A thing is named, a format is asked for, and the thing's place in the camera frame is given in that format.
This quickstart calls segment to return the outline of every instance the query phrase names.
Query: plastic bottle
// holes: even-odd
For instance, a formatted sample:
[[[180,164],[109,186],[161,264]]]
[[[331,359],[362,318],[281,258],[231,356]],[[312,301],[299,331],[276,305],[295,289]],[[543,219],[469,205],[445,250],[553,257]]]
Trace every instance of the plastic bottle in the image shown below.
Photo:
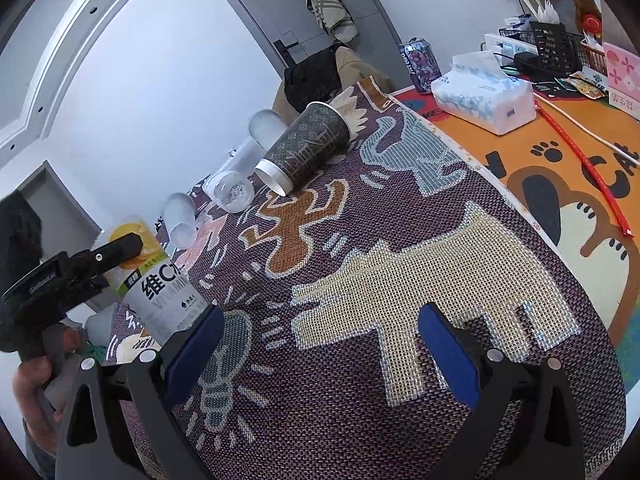
[[[211,175],[202,190],[228,213],[239,213],[254,201],[254,185],[237,171],[223,171]]]
[[[125,218],[103,231],[94,249],[128,233],[142,238],[141,253],[105,272],[104,277],[146,330],[163,345],[174,332],[190,328],[209,303],[180,273],[138,217]]]

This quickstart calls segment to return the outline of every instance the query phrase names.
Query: screw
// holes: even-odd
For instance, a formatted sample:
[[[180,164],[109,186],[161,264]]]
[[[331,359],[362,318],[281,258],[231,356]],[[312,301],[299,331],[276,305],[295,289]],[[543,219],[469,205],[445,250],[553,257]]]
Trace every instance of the screw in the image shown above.
[[[552,370],[559,370],[560,368],[562,368],[562,363],[558,359],[556,359],[555,357],[550,357],[549,359],[547,359],[546,360],[546,364]]]
[[[499,363],[504,359],[504,354],[497,348],[491,348],[491,350],[486,353],[486,356],[489,358],[489,361],[493,361],[494,363]]]
[[[145,350],[144,352],[142,352],[142,354],[140,354],[140,360],[143,363],[150,363],[151,361],[153,361],[156,358],[156,351],[155,350]]]
[[[85,359],[80,363],[80,367],[82,368],[82,370],[91,370],[91,368],[93,368],[94,365],[95,365],[95,361],[91,357],[88,357],[87,359]]]

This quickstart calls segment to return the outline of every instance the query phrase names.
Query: door handle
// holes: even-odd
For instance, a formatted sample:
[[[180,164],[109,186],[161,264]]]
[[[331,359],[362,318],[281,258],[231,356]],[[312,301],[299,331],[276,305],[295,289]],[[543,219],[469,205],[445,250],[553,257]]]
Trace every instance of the door handle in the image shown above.
[[[295,46],[298,46],[299,44],[300,43],[296,41],[295,43],[291,43],[290,45],[285,46],[285,44],[282,43],[282,40],[273,42],[273,46],[276,48],[278,53],[282,56],[282,59],[285,61],[285,63],[289,68],[293,68],[296,65],[296,62],[294,61],[294,59],[291,57],[291,54],[289,53],[289,49]]]

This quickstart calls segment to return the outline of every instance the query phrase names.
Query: hand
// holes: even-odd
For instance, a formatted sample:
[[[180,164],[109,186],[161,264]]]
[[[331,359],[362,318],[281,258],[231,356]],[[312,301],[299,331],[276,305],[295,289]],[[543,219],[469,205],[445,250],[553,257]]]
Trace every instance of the hand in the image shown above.
[[[75,330],[65,331],[63,347],[65,352],[74,351],[79,347],[79,336]],[[51,362],[46,356],[23,362],[14,374],[12,386],[18,408],[33,441],[47,452],[56,454],[58,436],[36,399],[37,389],[49,380],[51,371]],[[56,422],[61,421],[63,416],[64,410],[53,415]]]

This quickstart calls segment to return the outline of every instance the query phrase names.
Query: person's arm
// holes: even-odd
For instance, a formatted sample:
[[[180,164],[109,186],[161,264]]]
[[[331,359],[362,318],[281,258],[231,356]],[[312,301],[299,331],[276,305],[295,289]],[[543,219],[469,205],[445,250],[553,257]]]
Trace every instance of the person's arm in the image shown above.
[[[63,335],[66,352],[76,350],[80,345],[78,333],[72,329]],[[13,390],[18,409],[24,419],[26,434],[26,456],[33,468],[46,480],[53,480],[56,468],[58,435],[36,398],[36,391],[51,377],[51,362],[46,356],[26,361],[18,366],[14,374]],[[64,410],[54,413],[54,420],[62,420]]]

